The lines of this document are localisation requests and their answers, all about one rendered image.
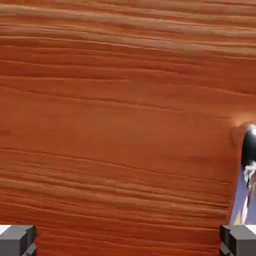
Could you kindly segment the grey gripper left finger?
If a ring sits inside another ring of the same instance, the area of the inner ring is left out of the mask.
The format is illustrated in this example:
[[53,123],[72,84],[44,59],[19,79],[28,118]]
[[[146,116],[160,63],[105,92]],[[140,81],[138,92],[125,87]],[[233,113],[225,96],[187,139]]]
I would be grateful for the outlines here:
[[35,225],[0,225],[0,256],[37,256]]

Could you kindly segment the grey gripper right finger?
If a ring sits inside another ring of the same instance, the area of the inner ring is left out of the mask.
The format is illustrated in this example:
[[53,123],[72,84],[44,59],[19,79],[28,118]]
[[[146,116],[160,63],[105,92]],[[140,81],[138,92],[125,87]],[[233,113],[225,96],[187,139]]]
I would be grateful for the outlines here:
[[256,256],[256,225],[221,225],[219,256]]

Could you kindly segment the reddish wood cabinet door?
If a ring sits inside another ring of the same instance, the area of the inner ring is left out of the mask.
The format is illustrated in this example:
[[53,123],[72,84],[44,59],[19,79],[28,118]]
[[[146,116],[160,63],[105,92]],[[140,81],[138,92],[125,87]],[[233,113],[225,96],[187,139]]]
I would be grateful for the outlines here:
[[38,256],[219,256],[256,0],[0,0],[0,224]]

